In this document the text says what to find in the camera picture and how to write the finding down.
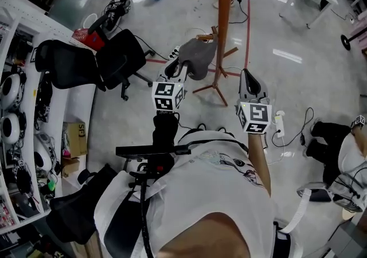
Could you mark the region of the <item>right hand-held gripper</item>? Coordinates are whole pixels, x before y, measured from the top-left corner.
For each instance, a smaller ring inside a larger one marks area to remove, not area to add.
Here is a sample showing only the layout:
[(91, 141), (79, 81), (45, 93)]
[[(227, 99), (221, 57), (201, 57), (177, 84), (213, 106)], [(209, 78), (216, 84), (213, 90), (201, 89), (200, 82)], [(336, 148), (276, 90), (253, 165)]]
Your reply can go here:
[(243, 132), (265, 134), (271, 125), (272, 105), (268, 98), (268, 88), (264, 81), (257, 79), (250, 71), (243, 69), (239, 86), (240, 99), (236, 114)]

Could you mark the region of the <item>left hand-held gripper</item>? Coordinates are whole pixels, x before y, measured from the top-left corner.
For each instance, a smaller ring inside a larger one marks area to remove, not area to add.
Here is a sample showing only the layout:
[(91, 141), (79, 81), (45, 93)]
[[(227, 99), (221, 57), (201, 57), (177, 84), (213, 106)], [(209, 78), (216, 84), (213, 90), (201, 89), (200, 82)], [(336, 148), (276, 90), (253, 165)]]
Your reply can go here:
[(179, 63), (175, 58), (161, 68), (158, 77), (153, 81), (151, 93), (156, 111), (176, 111), (185, 97), (185, 81), (189, 62)]

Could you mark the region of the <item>gray hat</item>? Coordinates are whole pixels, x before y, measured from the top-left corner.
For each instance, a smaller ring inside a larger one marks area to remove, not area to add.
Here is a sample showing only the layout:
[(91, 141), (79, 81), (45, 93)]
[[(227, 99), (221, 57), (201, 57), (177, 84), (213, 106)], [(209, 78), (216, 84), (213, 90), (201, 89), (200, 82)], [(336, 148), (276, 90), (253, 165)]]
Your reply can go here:
[(212, 42), (192, 38), (179, 48), (178, 61), (187, 66), (188, 76), (192, 80), (203, 80), (208, 74), (217, 50), (217, 39)]

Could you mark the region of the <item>wooden coat stand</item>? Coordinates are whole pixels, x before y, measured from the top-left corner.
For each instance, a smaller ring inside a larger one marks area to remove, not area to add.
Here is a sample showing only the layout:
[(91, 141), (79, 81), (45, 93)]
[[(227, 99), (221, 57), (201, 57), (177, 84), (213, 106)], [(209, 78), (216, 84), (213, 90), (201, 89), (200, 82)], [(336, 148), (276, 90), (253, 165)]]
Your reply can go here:
[(216, 90), (216, 92), (218, 93), (219, 97), (221, 98), (222, 102), (226, 107), (228, 106), (228, 103), (219, 89), (218, 82), (220, 76), (228, 77), (226, 71), (224, 71), (224, 68), (222, 67), (224, 57), (237, 51), (237, 48), (233, 48), (229, 51), (225, 50), (230, 9), (231, 9), (231, 0), (218, 0), (218, 27), (215, 26), (212, 27), (212, 34), (197, 36), (199, 40), (212, 40), (215, 37), (217, 38), (216, 68), (212, 84), (193, 91), (193, 93), (199, 93), (201, 91), (212, 88)]

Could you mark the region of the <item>person's left forearm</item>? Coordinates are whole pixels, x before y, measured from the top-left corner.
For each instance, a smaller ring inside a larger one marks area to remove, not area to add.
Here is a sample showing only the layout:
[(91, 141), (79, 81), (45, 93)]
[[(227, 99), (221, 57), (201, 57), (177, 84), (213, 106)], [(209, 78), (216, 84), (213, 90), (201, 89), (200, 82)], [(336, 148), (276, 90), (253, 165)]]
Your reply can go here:
[(174, 146), (174, 138), (178, 131), (178, 119), (174, 113), (158, 111), (153, 118), (155, 130), (153, 145), (160, 147)]

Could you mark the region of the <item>black rod with disc end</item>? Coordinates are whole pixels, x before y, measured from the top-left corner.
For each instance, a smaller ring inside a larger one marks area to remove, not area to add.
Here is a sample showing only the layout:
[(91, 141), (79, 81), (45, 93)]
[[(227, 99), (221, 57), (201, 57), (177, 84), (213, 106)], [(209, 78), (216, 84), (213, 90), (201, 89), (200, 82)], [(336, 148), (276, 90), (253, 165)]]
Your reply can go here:
[(359, 36), (363, 35), (366, 32), (367, 32), (367, 26), (364, 27), (359, 32), (357, 32), (356, 34), (352, 35), (350, 38), (347, 38), (345, 35), (341, 35), (340, 38), (341, 38), (341, 42), (343, 44), (343, 47), (346, 50), (350, 51), (351, 50), (350, 42), (355, 40), (356, 38), (358, 38)]

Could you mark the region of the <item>black equipment bundle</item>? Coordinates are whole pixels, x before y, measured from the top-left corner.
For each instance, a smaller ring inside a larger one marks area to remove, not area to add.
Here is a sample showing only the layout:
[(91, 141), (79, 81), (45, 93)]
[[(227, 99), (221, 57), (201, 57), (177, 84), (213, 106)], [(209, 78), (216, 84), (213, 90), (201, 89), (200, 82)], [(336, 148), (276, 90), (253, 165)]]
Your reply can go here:
[(103, 11), (107, 16), (104, 28), (110, 32), (117, 25), (119, 20), (131, 9), (130, 0), (111, 0)]

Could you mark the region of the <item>black mesh office chair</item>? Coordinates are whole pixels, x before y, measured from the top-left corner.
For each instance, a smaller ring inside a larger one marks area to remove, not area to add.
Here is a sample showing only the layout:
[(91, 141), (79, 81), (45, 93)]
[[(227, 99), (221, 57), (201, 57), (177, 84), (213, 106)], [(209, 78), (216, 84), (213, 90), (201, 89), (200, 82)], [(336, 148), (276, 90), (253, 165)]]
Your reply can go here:
[(125, 101), (128, 100), (126, 89), (130, 86), (130, 76), (152, 87), (153, 82), (138, 70), (146, 64), (146, 56), (154, 56), (155, 52), (151, 49), (145, 52), (128, 29), (107, 38), (101, 28), (106, 20), (107, 16), (103, 15), (88, 29), (88, 34), (97, 33), (104, 42), (100, 50), (94, 53), (59, 40), (45, 40), (36, 49), (36, 70), (49, 72), (52, 84), (58, 89), (95, 84), (105, 92), (121, 85), (121, 98)]

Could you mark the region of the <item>black chest rig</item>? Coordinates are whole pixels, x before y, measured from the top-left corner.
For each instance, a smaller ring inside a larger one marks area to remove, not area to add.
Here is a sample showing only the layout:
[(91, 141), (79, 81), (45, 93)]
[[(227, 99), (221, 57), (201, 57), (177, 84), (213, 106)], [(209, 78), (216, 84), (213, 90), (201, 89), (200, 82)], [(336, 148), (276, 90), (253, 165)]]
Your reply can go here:
[(131, 175), (135, 178), (132, 187), (140, 186), (141, 232), (147, 258), (153, 258), (146, 217), (149, 207), (149, 202), (146, 200), (148, 180), (153, 179), (156, 181), (167, 174), (174, 165), (173, 155), (190, 155), (190, 146), (190, 143), (166, 147), (157, 145), (120, 146), (115, 150), (116, 155), (119, 157), (126, 159), (145, 159), (147, 161), (142, 171), (131, 172)]

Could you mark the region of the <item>red flat box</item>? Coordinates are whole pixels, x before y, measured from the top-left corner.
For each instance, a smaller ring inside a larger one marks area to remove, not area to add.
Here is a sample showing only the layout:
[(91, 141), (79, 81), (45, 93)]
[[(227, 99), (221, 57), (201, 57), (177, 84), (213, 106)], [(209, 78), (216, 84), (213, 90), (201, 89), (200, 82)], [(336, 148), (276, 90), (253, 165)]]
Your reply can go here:
[(72, 37), (95, 51), (99, 51), (105, 45), (96, 32), (89, 34), (88, 29), (76, 29)]

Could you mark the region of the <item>white storage shelf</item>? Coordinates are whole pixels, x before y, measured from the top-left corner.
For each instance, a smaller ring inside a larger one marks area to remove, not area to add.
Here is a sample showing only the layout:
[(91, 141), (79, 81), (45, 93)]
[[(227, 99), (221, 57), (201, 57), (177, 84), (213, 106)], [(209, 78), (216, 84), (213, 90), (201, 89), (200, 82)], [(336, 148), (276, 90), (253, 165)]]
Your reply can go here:
[[(72, 31), (60, 23), (46, 16), (41, 10), (27, 0), (0, 0), (0, 78), (3, 72), (9, 69), (6, 55), (10, 49), (11, 40), (17, 30), (28, 30), (33, 36), (33, 45), (38, 46), (45, 40), (53, 38), (73, 46), (85, 47), (84, 44), (72, 38)], [(11, 203), (8, 189), (5, 186), (3, 169), (0, 169), (0, 194), (5, 200), (13, 225), (0, 229), (0, 234), (5, 234), (21, 228), (27, 224), (45, 217), (49, 210), (41, 204), (41, 195), (36, 181), (36, 165), (34, 162), (33, 123), (34, 109), (36, 106), (37, 86), (41, 80), (40, 72), (36, 71), (33, 54), (28, 55), (23, 70), (27, 80), (25, 93), (20, 104), (20, 110), (25, 113), (27, 128), (25, 130), (24, 144), (21, 147), (22, 163), (29, 170), (33, 188), (33, 201), (36, 213), (33, 217), (18, 217), (14, 205)], [(61, 132), (66, 121), (81, 120), (86, 127), (92, 111), (93, 97), (96, 87), (82, 85), (71, 89), (55, 89), (54, 97), (50, 103), (50, 120), (45, 125), (45, 132), (54, 138), (57, 155), (61, 155)]]

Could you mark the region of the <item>person's white shirt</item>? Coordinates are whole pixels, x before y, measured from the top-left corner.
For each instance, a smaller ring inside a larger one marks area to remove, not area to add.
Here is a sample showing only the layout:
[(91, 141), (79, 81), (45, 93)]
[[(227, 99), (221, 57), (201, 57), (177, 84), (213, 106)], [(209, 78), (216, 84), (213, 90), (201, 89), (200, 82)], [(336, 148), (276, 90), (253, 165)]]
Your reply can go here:
[[(197, 130), (179, 143), (171, 170), (148, 180), (147, 228), (153, 258), (302, 258), (298, 234), (286, 228), (241, 147), (221, 131)], [(141, 232), (140, 186), (121, 171), (94, 212), (112, 258), (147, 258)]]

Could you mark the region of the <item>pink garment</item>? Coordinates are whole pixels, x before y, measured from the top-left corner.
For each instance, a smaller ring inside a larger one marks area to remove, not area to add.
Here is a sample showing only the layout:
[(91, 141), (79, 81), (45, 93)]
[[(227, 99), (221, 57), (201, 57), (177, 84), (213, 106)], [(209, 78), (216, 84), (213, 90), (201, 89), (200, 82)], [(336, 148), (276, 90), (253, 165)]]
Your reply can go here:
[[(360, 21), (356, 22), (353, 25), (352, 31), (349, 34), (349, 37), (353, 37), (358, 34), (360, 31), (367, 28), (367, 17), (364, 17)], [(362, 33), (360, 36), (356, 37), (350, 42), (352, 45), (358, 46), (362, 51), (367, 49), (367, 31)]]

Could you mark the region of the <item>white robot head shell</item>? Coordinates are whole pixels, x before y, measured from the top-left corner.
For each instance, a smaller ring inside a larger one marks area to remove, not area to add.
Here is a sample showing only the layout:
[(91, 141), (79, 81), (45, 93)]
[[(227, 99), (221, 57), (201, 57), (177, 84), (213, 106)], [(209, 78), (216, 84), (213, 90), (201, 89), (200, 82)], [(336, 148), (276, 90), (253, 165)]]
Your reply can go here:
[(53, 147), (46, 133), (34, 134), (34, 162), (43, 171), (49, 172), (53, 167)]
[(24, 84), (21, 75), (8, 76), (1, 86), (0, 106), (2, 110), (15, 110), (19, 107), (23, 97)]
[(0, 120), (1, 138), (6, 144), (13, 145), (20, 138), (21, 128), (19, 118), (15, 113), (9, 113)]

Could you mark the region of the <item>black padded chair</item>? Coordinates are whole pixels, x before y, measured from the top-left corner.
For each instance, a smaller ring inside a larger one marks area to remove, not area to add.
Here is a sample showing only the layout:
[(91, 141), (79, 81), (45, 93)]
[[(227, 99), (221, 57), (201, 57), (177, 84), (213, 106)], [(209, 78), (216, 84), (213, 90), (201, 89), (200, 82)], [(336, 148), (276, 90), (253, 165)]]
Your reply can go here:
[(88, 242), (96, 231), (93, 215), (98, 200), (116, 175), (108, 164), (98, 172), (84, 169), (77, 178), (80, 190), (51, 200), (46, 223), (61, 242)]

